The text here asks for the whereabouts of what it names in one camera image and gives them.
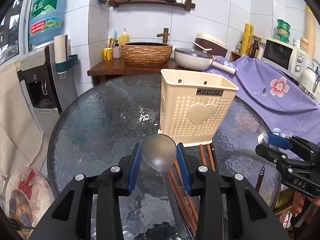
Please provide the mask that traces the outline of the person's hand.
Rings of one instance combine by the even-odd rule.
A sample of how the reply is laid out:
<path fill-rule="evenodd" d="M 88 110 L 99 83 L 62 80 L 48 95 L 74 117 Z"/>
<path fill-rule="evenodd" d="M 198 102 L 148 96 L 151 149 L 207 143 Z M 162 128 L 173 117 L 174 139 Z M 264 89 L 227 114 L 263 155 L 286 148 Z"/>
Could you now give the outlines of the person's hand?
<path fill-rule="evenodd" d="M 305 202 L 305 197 L 303 197 L 299 192 L 295 192 L 293 203 L 291 207 L 291 213 L 293 217 L 297 217 L 298 214 L 301 213 L 303 205 Z"/>

